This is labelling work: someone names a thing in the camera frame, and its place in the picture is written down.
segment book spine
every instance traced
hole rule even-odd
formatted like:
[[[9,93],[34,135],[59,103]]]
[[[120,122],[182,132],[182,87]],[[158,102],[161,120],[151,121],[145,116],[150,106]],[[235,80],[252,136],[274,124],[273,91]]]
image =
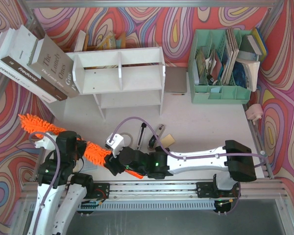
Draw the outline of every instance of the book spine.
[[[9,66],[11,69],[22,75],[22,77],[25,77],[32,83],[39,86],[41,89],[43,89],[45,92],[49,93],[53,97],[55,97],[57,100],[65,100],[68,97],[63,94],[59,89],[54,87],[52,84],[50,84],[48,81],[46,81],[44,78],[38,78],[34,74],[32,74],[30,71],[28,71],[24,66],[20,65],[18,62],[16,62],[14,59],[12,59],[10,56],[4,57],[1,59],[7,66]]]
[[[63,92],[68,97],[73,98],[78,95],[78,90],[77,90],[75,84],[73,83],[73,76],[72,76],[71,72],[69,72],[69,75],[68,75],[68,77],[65,78],[65,81],[62,81],[60,79],[56,79],[52,75],[53,73],[50,71],[50,69],[48,67],[44,67],[44,66],[40,65],[39,63],[31,64],[30,67],[36,73],[38,73],[41,77],[46,79],[53,86],[57,87],[61,92]]]
[[[22,87],[26,88],[30,92],[37,95],[39,98],[44,100],[47,103],[55,102],[57,99],[50,95],[49,93],[42,90],[40,87],[32,84],[30,81],[23,78],[23,76],[19,75],[16,71],[11,69],[5,63],[0,60],[0,72],[10,78],[11,80],[15,81],[16,83],[20,84]]]

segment white table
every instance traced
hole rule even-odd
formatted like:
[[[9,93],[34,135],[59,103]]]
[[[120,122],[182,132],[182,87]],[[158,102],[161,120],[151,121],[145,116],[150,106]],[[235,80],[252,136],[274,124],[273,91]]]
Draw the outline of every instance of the white table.
[[[76,131],[85,140],[102,147],[105,145],[106,138],[122,120],[130,116],[138,116],[145,119],[154,128],[157,128],[159,124],[166,125],[163,137],[171,134],[176,141],[170,146],[171,151],[208,150],[224,145],[225,140],[236,140],[256,153],[242,105],[195,105],[191,103],[189,92],[185,95],[166,93],[161,116],[159,116],[157,106],[116,108],[107,110],[106,121],[103,121],[92,95],[80,95],[66,100],[63,117],[59,114],[61,110],[59,104],[50,106],[55,116],[60,115],[61,118],[61,120],[56,119],[54,124]],[[134,139],[132,147],[135,147],[140,126],[140,121],[130,120],[120,128],[118,133],[130,133]],[[151,136],[150,130],[147,130],[141,151],[147,152],[147,143]],[[254,158],[254,164],[258,163],[259,159]],[[212,179],[216,172],[215,170],[190,171],[167,177],[166,180]],[[137,180],[127,173],[113,176],[109,170],[100,166],[87,173],[92,174],[95,181]],[[264,178],[261,167],[256,169],[256,175],[257,178]]]

